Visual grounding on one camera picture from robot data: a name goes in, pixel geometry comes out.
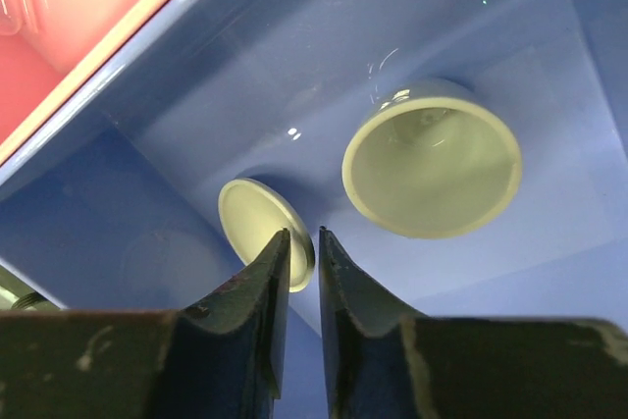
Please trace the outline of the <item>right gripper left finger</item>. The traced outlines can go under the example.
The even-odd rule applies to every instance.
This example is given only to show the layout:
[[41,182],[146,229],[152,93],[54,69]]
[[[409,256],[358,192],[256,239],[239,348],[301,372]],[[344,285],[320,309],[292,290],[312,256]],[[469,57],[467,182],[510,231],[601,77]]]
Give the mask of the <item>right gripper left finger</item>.
[[280,397],[290,235],[182,310],[1,315],[5,418],[270,418]]

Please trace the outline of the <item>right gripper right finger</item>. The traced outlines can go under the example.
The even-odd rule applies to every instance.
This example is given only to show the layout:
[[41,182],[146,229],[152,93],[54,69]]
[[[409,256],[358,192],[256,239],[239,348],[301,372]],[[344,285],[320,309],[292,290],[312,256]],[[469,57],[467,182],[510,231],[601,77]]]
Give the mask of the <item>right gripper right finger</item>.
[[334,418],[623,418],[627,336],[589,318],[431,317],[319,231]]

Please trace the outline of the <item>white crucible lid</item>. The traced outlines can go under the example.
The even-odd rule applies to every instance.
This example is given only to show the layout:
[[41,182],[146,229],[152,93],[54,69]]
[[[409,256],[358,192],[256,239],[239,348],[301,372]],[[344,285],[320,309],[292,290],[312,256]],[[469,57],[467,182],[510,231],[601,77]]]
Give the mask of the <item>white crucible lid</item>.
[[240,261],[252,263],[278,231],[290,236],[289,290],[304,290],[313,276],[315,250],[311,236],[295,209],[279,193],[249,178],[231,180],[218,197],[219,219]]

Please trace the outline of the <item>white crucible cup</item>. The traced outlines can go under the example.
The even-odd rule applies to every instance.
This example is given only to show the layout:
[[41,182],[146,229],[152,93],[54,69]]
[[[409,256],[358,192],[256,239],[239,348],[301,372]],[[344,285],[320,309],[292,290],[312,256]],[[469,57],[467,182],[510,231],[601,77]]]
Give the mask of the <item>white crucible cup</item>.
[[510,128],[467,88],[422,79],[387,97],[347,145],[341,178],[356,210],[399,236],[473,232],[512,201],[523,158]]

